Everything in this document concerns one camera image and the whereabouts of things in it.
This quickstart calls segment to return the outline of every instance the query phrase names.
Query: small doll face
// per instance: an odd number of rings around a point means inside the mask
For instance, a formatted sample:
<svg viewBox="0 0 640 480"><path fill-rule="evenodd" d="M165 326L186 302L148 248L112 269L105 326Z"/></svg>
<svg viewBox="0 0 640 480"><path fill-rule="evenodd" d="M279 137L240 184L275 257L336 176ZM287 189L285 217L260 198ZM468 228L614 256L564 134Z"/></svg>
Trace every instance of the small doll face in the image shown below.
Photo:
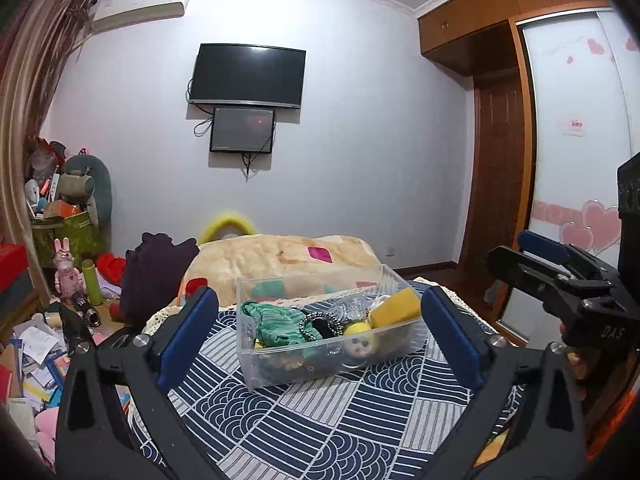
<svg viewBox="0 0 640 480"><path fill-rule="evenodd" d="M74 268L74 261L71 254L65 253L64 251L56 255L54 262L59 272L69 272Z"/></svg>
<svg viewBox="0 0 640 480"><path fill-rule="evenodd" d="M359 333L344 342L344 349L355 358L364 359L376 352L376 338L373 334Z"/></svg>

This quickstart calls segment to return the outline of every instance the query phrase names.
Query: air conditioner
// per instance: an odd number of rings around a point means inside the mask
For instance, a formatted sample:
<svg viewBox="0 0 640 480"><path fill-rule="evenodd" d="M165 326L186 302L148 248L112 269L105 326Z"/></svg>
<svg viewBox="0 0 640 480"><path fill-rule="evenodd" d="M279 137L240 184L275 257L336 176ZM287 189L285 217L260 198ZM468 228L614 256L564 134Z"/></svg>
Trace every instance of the air conditioner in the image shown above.
<svg viewBox="0 0 640 480"><path fill-rule="evenodd" d="M184 16L189 0L100 0L92 28L102 32L134 23Z"/></svg>

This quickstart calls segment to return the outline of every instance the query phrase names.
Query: small monitor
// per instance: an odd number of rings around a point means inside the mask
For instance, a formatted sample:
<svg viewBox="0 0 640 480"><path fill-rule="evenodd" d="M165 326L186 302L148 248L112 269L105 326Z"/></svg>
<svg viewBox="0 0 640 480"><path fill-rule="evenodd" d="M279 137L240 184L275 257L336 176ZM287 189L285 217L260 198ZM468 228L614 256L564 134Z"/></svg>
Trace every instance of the small monitor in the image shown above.
<svg viewBox="0 0 640 480"><path fill-rule="evenodd" d="M273 109L216 107L209 151L271 153L274 125Z"/></svg>

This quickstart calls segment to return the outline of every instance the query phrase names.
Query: wall-mounted tv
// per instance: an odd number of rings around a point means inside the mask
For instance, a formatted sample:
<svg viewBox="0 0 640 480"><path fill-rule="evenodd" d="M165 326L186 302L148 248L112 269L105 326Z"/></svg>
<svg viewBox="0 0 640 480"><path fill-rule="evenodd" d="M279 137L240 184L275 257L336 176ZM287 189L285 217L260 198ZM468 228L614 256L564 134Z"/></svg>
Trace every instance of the wall-mounted tv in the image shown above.
<svg viewBox="0 0 640 480"><path fill-rule="evenodd" d="M292 48L203 43L189 102L300 108L305 58Z"/></svg>

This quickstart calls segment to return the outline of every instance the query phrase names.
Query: blue patterned bedspread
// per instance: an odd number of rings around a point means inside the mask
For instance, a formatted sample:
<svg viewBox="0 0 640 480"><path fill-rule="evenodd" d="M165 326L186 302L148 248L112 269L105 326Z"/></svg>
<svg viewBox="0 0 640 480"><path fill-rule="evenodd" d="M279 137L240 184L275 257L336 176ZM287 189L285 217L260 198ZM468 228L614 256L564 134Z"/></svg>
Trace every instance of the blue patterned bedspread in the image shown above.
<svg viewBox="0 0 640 480"><path fill-rule="evenodd" d="M422 293L428 285L410 282ZM433 336L405 357L322 380L249 393L236 313L222 312L184 382L169 393L184 424L232 480L408 480L470 400ZM496 430L517 409L514 388ZM139 415L145 457L162 464Z"/></svg>

